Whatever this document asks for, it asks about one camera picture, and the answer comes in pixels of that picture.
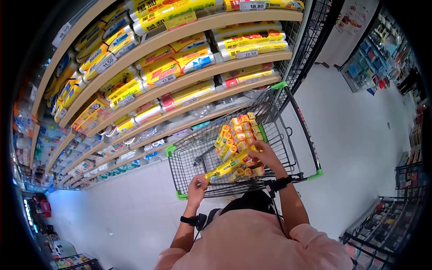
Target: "supermarket aisle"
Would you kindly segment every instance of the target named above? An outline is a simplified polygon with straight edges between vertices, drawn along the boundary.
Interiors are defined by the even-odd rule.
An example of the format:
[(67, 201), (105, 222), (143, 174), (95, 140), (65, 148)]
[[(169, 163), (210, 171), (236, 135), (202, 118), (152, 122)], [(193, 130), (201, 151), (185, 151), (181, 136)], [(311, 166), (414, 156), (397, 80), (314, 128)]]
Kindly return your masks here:
[[(395, 88), (353, 94), (335, 69), (314, 66), (295, 95), (315, 142), (324, 175), (296, 184), (318, 230), (337, 238), (380, 195), (393, 195), (394, 167), (409, 148), (412, 118)], [(305, 175), (314, 173), (309, 149), (291, 107), (283, 112)], [(168, 161), (137, 170), (84, 192), (49, 196), (51, 223), (77, 252), (105, 269), (152, 269), (167, 248), (186, 206), (174, 193)], [(205, 199), (199, 213), (226, 205)]]

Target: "price label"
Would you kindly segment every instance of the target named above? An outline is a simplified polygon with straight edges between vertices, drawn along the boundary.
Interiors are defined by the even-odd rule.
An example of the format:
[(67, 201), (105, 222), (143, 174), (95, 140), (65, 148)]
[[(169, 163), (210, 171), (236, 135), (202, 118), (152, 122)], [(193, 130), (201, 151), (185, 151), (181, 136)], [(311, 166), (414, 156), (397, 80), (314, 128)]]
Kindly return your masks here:
[(120, 107), (123, 107), (123, 106), (131, 103), (134, 99), (135, 99), (135, 97), (133, 95), (130, 95), (127, 98), (120, 101), (119, 103), (117, 103), (117, 105), (119, 105)]
[(67, 113), (67, 109), (65, 109), (65, 108), (61, 109), (61, 111), (58, 114), (58, 117), (60, 119), (63, 119), (63, 117), (65, 116), (66, 113)]
[(52, 42), (54, 47), (58, 48), (58, 46), (60, 46), (61, 41), (66, 36), (66, 34), (69, 32), (70, 28), (71, 28), (71, 25), (69, 22), (67, 22), (65, 25), (63, 25), (63, 27), (57, 33), (55, 39)]
[(245, 84), (249, 84), (249, 83), (256, 83), (257, 81), (259, 81), (261, 79), (261, 77), (258, 78), (252, 78), (252, 79), (247, 79), (245, 81)]
[(115, 58), (114, 54), (109, 54), (104, 60), (100, 61), (96, 66), (97, 73), (101, 74), (105, 71), (105, 69), (109, 68), (112, 64), (117, 62), (117, 58)]
[(258, 49), (250, 51), (242, 51), (237, 53), (237, 59), (243, 59), (248, 57), (254, 57), (258, 55)]
[(172, 31), (174, 29), (177, 29), (179, 27), (182, 27), (184, 25), (196, 21), (197, 21), (197, 15), (195, 14), (195, 11), (192, 11), (192, 12), (185, 13), (181, 16), (175, 17), (174, 19), (171, 19), (169, 21), (166, 21), (164, 22), (164, 24), (168, 31)]
[(162, 79), (159, 79), (159, 80), (155, 81), (154, 84), (155, 84), (155, 86), (159, 87), (159, 86), (162, 86), (162, 85), (164, 85), (166, 83), (172, 82), (175, 79), (176, 79), (175, 75), (171, 74), (169, 76), (166, 76), (166, 77), (164, 77)]
[(191, 99), (191, 100), (188, 100), (188, 101), (186, 101), (186, 102), (183, 102), (183, 106), (186, 106), (186, 105), (192, 104), (192, 103), (194, 103), (194, 102), (197, 102), (198, 100), (199, 100), (199, 98), (193, 98), (193, 99)]
[(30, 93), (30, 99), (32, 101), (35, 101), (36, 93), (38, 92), (38, 89), (36, 86), (32, 86), (32, 92)]
[(240, 2), (240, 11), (264, 10), (264, 9), (266, 9), (265, 1)]

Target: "cling film roll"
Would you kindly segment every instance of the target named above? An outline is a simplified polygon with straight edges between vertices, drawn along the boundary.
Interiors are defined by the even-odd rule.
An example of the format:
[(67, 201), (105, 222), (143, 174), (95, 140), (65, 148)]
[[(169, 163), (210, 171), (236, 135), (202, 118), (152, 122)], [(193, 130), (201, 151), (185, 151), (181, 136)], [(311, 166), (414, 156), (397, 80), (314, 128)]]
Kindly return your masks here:
[(84, 88), (87, 87), (87, 83), (84, 82), (83, 77), (80, 76), (76, 80), (75, 84), (70, 88), (68, 94), (64, 98), (62, 102), (62, 106), (64, 109), (68, 109), (69, 106), (73, 103), (76, 97), (83, 91)]
[(203, 97), (211, 95), (215, 92), (216, 88), (214, 86), (214, 81), (208, 80), (172, 95), (165, 96), (162, 98), (161, 104), (163, 105), (164, 111), (170, 111), (172, 109), (197, 102)]
[(162, 6), (133, 23), (137, 35), (145, 35), (151, 30), (164, 25), (164, 22), (192, 11), (222, 5), (223, 0), (178, 0)]
[(147, 90), (158, 86), (158, 81), (168, 76), (178, 78), (185, 73), (215, 63), (210, 47), (206, 44), (157, 61), (140, 71), (143, 85)]
[[(244, 2), (253, 2), (254, 0), (243, 0)], [(285, 10), (303, 10), (305, 5), (302, 1), (297, 0), (255, 0), (266, 3), (266, 9), (285, 9)], [(240, 10), (239, 0), (223, 0), (225, 11)]]
[(134, 48), (136, 45), (138, 45), (140, 42), (136, 40), (133, 36), (133, 33), (129, 34), (122, 34), (121, 36), (117, 37), (108, 47), (107, 52), (97, 61), (94, 63), (90, 69), (88, 69), (84, 73), (84, 81), (86, 83), (89, 83), (92, 79), (94, 79), (96, 76), (99, 75), (99, 73), (96, 70), (97, 65), (103, 61), (106, 57), (108, 57), (109, 54), (114, 54), (116, 58), (119, 58), (121, 55), (125, 54), (126, 52), (130, 51), (132, 48)]
[(136, 85), (121, 93), (118, 97), (116, 97), (116, 99), (110, 101), (109, 105), (111, 109), (117, 110), (118, 108), (125, 106), (132, 100), (141, 96), (145, 92), (147, 91), (143, 87), (143, 83), (137, 83)]
[(255, 31), (248, 32), (240, 35), (233, 35), (229, 39), (217, 42), (219, 51), (225, 49), (237, 48), (245, 45), (251, 45), (262, 42), (274, 42), (285, 40), (286, 35), (284, 31), (271, 30), (271, 31)]
[(227, 79), (227, 80), (224, 80), (221, 77), (221, 83), (222, 83), (224, 89), (228, 89), (228, 88), (231, 88), (231, 87), (234, 87), (237, 85), (254, 83), (254, 82), (261, 80), (264, 77), (278, 75), (278, 74), (279, 73), (277, 71), (275, 71), (274, 69), (262, 70), (262, 71), (258, 71), (256, 73), (243, 74), (243, 75), (237, 76), (236, 78), (231, 78), (231, 79)]
[(288, 51), (289, 47), (288, 47), (288, 43), (285, 40), (283, 40), (277, 42), (265, 42), (265, 43), (252, 44), (252, 45), (246, 45), (234, 49), (223, 50), (220, 52), (220, 54), (222, 56), (223, 61), (229, 61), (229, 60), (237, 59), (238, 52), (245, 52), (251, 50), (258, 50), (258, 54), (264, 54), (264, 53), (270, 53), (276, 51)]
[(282, 24), (279, 21), (244, 22), (214, 28), (212, 33), (215, 40), (220, 41), (220, 37), (269, 29), (282, 30)]
[(106, 92), (109, 89), (111, 89), (111, 87), (113, 87), (116, 83), (120, 82), (123, 78), (126, 78), (127, 76), (129, 76), (131, 73), (136, 74), (137, 70), (133, 68), (133, 66), (128, 66), (126, 67), (124, 70), (120, 71), (119, 73), (117, 73), (114, 77), (112, 77), (109, 81), (107, 81), (104, 85), (102, 85), (101, 88), (99, 88), (99, 90), (101, 90), (102, 92)]
[(105, 92), (105, 99), (111, 101), (124, 91), (128, 90), (130, 87), (140, 82), (142, 82), (141, 77), (139, 77), (137, 74), (130, 73), (127, 77), (124, 77)]
[(165, 57), (168, 57), (180, 51), (187, 51), (203, 44), (206, 44), (206, 35), (204, 34), (204, 32), (190, 35), (188, 37), (172, 42), (166, 46), (163, 46), (156, 51), (153, 51), (152, 53), (139, 59), (137, 62), (134, 63), (134, 65), (138, 70), (142, 70), (143, 68), (148, 67)]

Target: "shopping cart basket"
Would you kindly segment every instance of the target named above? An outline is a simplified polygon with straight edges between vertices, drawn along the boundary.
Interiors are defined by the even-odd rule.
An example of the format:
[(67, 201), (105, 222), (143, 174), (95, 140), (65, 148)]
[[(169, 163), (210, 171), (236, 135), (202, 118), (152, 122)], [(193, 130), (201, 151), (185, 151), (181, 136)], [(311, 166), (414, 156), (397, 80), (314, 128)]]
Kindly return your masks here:
[[(216, 156), (213, 145), (222, 126), (227, 125), (232, 118), (238, 117), (241, 114), (247, 114), (248, 112), (253, 112), (257, 123), (262, 124), (264, 128), (264, 141), (271, 145), (287, 173), (293, 177), (293, 183), (311, 180), (322, 175), (318, 157), (304, 118), (291, 92), (286, 87), (286, 83), (278, 83), (272, 86), (272, 88), (272, 91), (263, 93), (256, 101), (212, 121), (210, 124), (194, 131), (194, 133), (179, 140), (167, 149), (168, 160), (179, 200), (187, 199), (187, 188), (194, 176), (210, 172), (222, 164), (222, 160)], [(315, 162), (317, 170), (317, 174), (315, 175), (304, 177), (300, 170), (299, 162), (290, 140), (292, 129), (290, 127), (285, 127), (280, 112), (274, 103), (275, 98), (281, 94), (281, 91), (284, 91), (284, 95), (288, 96), (289, 102), (291, 102), (300, 120), (299, 122), (306, 135)], [(288, 150), (291, 152), (291, 155), (288, 155), (287, 147), (283, 142), (284, 138), (288, 141)], [(221, 197), (263, 189), (265, 188), (265, 180), (275, 179), (275, 174), (270, 168), (265, 167), (264, 171), (265, 173), (262, 176), (253, 178), (246, 177), (233, 183), (228, 181), (229, 175), (225, 175), (208, 185), (204, 197)]]

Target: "wooden shelf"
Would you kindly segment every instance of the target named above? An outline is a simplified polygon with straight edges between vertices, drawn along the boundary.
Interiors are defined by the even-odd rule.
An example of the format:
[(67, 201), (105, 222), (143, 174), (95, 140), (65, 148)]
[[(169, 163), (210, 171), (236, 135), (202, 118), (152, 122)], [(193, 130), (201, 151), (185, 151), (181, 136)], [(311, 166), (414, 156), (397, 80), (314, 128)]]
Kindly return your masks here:
[(63, 142), (60, 143), (59, 146), (57, 146), (57, 150), (54, 152), (54, 155), (51, 159), (51, 161), (48, 163), (48, 165), (45, 167), (45, 173), (49, 172), (49, 170), (51, 170), (51, 167), (54, 165), (54, 162), (56, 161), (56, 159), (58, 158), (58, 156), (60, 156), (61, 151), (64, 150), (64, 148), (67, 146), (67, 144), (72, 141), (73, 138), (75, 138), (75, 131), (72, 130), (72, 132), (70, 132), (66, 138), (64, 139)]
[(35, 96), (35, 102), (33, 103), (32, 115), (36, 116), (38, 108), (42, 100), (42, 96), (47, 87), (48, 81), (51, 75), (54, 73), (55, 68), (60, 62), (67, 49), (72, 45), (75, 39), (81, 34), (81, 32), (94, 20), (99, 14), (104, 11), (108, 6), (114, 3), (116, 0), (102, 0), (97, 1), (69, 30), (67, 35), (64, 37), (60, 46), (54, 52), (51, 57), (51, 62), (48, 64), (47, 69), (42, 77), (41, 83), (39, 84), (38, 91)]
[(69, 172), (70, 170), (72, 170), (73, 168), (75, 168), (78, 164), (80, 164), (83, 160), (85, 160), (89, 155), (93, 154), (94, 152), (99, 151), (104, 146), (107, 146), (107, 143), (105, 143), (103, 140), (101, 140), (100, 143), (98, 143), (94, 147), (90, 148), (87, 152), (83, 153), (83, 155), (80, 156), (79, 159), (77, 159), (76, 161), (74, 161), (71, 165), (69, 165), (69, 167), (65, 168), (63, 170), (63, 172), (64, 173)]
[(123, 166), (123, 165), (125, 165), (125, 164), (131, 162), (131, 161), (134, 161), (134, 160), (137, 160), (137, 159), (143, 158), (143, 157), (145, 157), (146, 155), (149, 155), (149, 154), (152, 154), (152, 153), (154, 153), (154, 152), (157, 152), (157, 151), (163, 150), (163, 149), (165, 149), (168, 145), (169, 145), (169, 143), (166, 143), (166, 144), (161, 145), (161, 146), (159, 146), (159, 147), (153, 148), (153, 149), (151, 149), (150, 151), (144, 152), (144, 153), (139, 154), (139, 155), (137, 155), (137, 156), (134, 156), (134, 157), (132, 157), (132, 158), (130, 158), (130, 159), (126, 159), (125, 161), (116, 164), (114, 167), (111, 167), (111, 168), (109, 168), (108, 170), (98, 172), (97, 174), (92, 175), (91, 177), (84, 178), (81, 182), (74, 183), (73, 186), (72, 186), (72, 188), (76, 188), (76, 187), (78, 187), (79, 185), (84, 184), (84, 183), (90, 181), (90, 179), (93, 179), (93, 178), (95, 178), (95, 177), (98, 176), (98, 175), (101, 175), (101, 174), (104, 174), (104, 173), (106, 173), (106, 172), (108, 172), (108, 171), (114, 170), (114, 169), (116, 169), (116, 168), (118, 168), (118, 167), (120, 167), (120, 166)]
[(194, 103), (191, 103), (189, 105), (176, 108), (176, 109), (174, 109), (174, 110), (172, 110), (170, 112), (167, 112), (167, 113), (163, 114), (161, 117), (159, 117), (159, 118), (157, 118), (157, 119), (155, 119), (153, 121), (150, 121), (150, 122), (147, 122), (145, 124), (142, 124), (142, 125), (138, 126), (137, 129), (135, 129), (135, 130), (133, 130), (133, 131), (131, 131), (129, 133), (124, 134), (119, 139), (117, 139), (114, 142), (112, 142), (112, 144), (121, 143), (124, 140), (127, 140), (127, 139), (131, 138), (132, 136), (135, 136), (136, 134), (138, 134), (138, 133), (140, 133), (140, 132), (142, 132), (142, 131), (150, 128), (150, 127), (153, 127), (153, 126), (155, 126), (155, 125), (157, 125), (159, 123), (162, 123), (162, 122), (164, 122), (166, 120), (169, 120), (169, 119), (171, 119), (171, 118), (173, 118), (175, 116), (181, 115), (182, 113), (190, 111), (190, 110), (192, 110), (194, 108), (197, 108), (199, 106), (205, 105), (207, 103), (216, 101), (216, 100), (221, 99), (221, 98), (229, 97), (231, 95), (234, 95), (234, 94), (237, 94), (237, 93), (241, 93), (241, 92), (250, 90), (252, 88), (257, 88), (257, 87), (260, 87), (260, 86), (264, 86), (264, 85), (271, 84), (271, 83), (276, 83), (276, 82), (279, 82), (279, 81), (280, 81), (280, 76), (270, 76), (270, 77), (265, 77), (264, 79), (261, 79), (261, 80), (259, 80), (258, 82), (255, 82), (255, 83), (243, 84), (243, 85), (239, 85), (239, 86), (236, 86), (236, 87), (233, 87), (233, 88), (229, 88), (228, 90), (223, 90), (223, 91), (216, 92), (215, 94), (206, 96), (206, 97), (198, 100), (197, 102), (194, 102)]
[(158, 98), (168, 92), (185, 87), (193, 82), (204, 80), (210, 76), (218, 75), (230, 70), (235, 70), (235, 69), (248, 67), (256, 64), (274, 62), (278, 60), (288, 60), (291, 59), (291, 56), (292, 56), (292, 52), (288, 52), (288, 51), (269, 53), (269, 54), (260, 54), (256, 57), (245, 58), (241, 60), (231, 60), (228, 62), (219, 63), (216, 65), (203, 68), (201, 70), (197, 70), (190, 74), (184, 75), (176, 79), (175, 82), (168, 83), (162, 87), (153, 89), (145, 93), (144, 95), (138, 97), (130, 104), (116, 110), (110, 117), (106, 118), (104, 121), (99, 123), (96, 127), (94, 127), (91, 131), (89, 131), (88, 136), (89, 137), (94, 136), (103, 128), (107, 127), (110, 123), (114, 122), (115, 120), (119, 119), (120, 117), (129, 113), (130, 111), (133, 111), (139, 106), (146, 104), (147, 102), (154, 100), (155, 98)]
[[(236, 23), (244, 23), (253, 21), (270, 21), (270, 20), (279, 20), (279, 21), (301, 21), (303, 18), (303, 14), (299, 11), (295, 10), (264, 10), (264, 11), (249, 11), (249, 12), (226, 12), (226, 13), (217, 13), (214, 15), (206, 16), (203, 18), (199, 18), (196, 22), (190, 23), (188, 25), (177, 28), (173, 31), (164, 31), (153, 38), (145, 41), (144, 43), (138, 45), (133, 50), (126, 53), (122, 56), (115, 64), (105, 70), (104, 73), (98, 75), (93, 81), (81, 92), (81, 94), (75, 99), (72, 105), (68, 108), (66, 115), (61, 119), (60, 126), (66, 127), (69, 121), (72, 119), (73, 115), (79, 110), (79, 108), (100, 88), (104, 85), (109, 79), (114, 77), (117, 73), (122, 71), (127, 66), (136, 62), (138, 59), (146, 56), (147, 54), (170, 44), (176, 40), (184, 38), (189, 35), (193, 35), (202, 31), (210, 30), (216, 27), (231, 25)], [(264, 61), (272, 62), (283, 59), (274, 59)], [(229, 70), (233, 70), (236, 68), (247, 67), (256, 64), (254, 61), (251, 61), (251, 64), (243, 64), (237, 67), (232, 67), (231, 69), (221, 69), (218, 73), (220, 74)], [(208, 74), (207, 76), (202, 77), (202, 79), (208, 78), (213, 74)]]
[(36, 123), (35, 128), (33, 129), (33, 137), (32, 137), (32, 149), (30, 151), (30, 169), (33, 169), (33, 159), (35, 157), (35, 148), (36, 148), (36, 142), (38, 141), (38, 135), (39, 135), (39, 129), (41, 126)]

